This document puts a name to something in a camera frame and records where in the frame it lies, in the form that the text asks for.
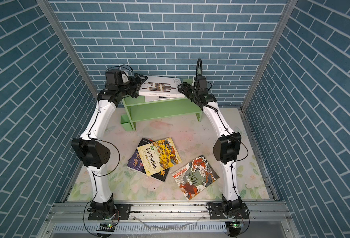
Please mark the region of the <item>white book brown stripes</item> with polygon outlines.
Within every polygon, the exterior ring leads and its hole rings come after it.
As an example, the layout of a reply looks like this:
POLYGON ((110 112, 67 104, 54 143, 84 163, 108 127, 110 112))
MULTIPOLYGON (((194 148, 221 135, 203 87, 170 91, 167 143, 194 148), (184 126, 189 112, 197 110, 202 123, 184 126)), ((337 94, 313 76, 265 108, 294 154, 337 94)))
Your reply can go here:
POLYGON ((140 87, 139 96, 184 98, 178 90, 181 83, 179 78, 148 76, 140 87))

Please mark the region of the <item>yellow illustrated history book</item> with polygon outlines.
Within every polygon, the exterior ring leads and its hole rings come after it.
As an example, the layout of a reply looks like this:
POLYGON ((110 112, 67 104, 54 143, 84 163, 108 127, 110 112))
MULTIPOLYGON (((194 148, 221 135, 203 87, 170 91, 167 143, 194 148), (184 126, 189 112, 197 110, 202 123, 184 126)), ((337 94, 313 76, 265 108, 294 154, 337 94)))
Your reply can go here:
POLYGON ((182 163, 172 138, 165 138, 139 146, 138 153, 147 176, 182 163))

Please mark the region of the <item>red green illustrated book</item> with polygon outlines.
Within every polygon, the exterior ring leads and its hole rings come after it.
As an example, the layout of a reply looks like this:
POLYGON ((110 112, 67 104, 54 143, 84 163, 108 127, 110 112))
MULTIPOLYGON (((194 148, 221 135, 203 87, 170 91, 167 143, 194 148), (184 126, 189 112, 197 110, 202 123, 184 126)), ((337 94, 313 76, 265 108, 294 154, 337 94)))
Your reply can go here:
POLYGON ((172 176, 187 201, 219 179, 218 174, 203 155, 173 172, 172 176))

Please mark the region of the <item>blue galaxy cover book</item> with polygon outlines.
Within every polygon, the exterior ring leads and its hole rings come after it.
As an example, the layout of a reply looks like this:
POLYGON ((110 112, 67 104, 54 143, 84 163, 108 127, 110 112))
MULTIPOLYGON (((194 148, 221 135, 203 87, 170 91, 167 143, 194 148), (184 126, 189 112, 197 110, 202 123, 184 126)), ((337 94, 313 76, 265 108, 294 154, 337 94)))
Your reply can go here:
POLYGON ((185 98, 185 95, 181 96, 144 96, 145 102, 155 102, 155 101, 163 101, 163 100, 170 100, 170 99, 181 99, 185 98))

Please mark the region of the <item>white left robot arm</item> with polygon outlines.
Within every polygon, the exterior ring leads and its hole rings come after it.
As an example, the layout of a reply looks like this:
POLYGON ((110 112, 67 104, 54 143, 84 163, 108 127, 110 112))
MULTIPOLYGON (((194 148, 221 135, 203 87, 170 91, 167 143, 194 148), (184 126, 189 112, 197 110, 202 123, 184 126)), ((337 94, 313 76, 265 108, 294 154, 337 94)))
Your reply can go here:
POLYGON ((117 217, 113 194, 108 185, 107 163, 111 152, 103 137, 112 114, 125 96, 137 98, 147 76, 132 75, 120 69, 106 71, 105 88, 97 96, 94 114, 85 131, 74 138, 71 146, 90 175, 93 198, 90 201, 90 220, 112 220, 117 217))

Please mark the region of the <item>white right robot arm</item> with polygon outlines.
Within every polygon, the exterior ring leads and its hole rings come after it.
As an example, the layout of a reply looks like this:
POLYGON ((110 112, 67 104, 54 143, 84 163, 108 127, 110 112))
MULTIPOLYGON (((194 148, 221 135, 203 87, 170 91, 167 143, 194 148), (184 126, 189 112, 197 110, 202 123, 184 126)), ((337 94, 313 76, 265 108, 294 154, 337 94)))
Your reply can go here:
POLYGON ((234 132, 220 112, 215 96, 209 93, 206 77, 197 73, 193 85, 183 82, 178 91, 198 105, 217 134, 213 154, 223 172, 222 209, 227 217, 250 218, 249 209, 242 201, 237 187, 236 163, 240 152, 241 134, 234 132))

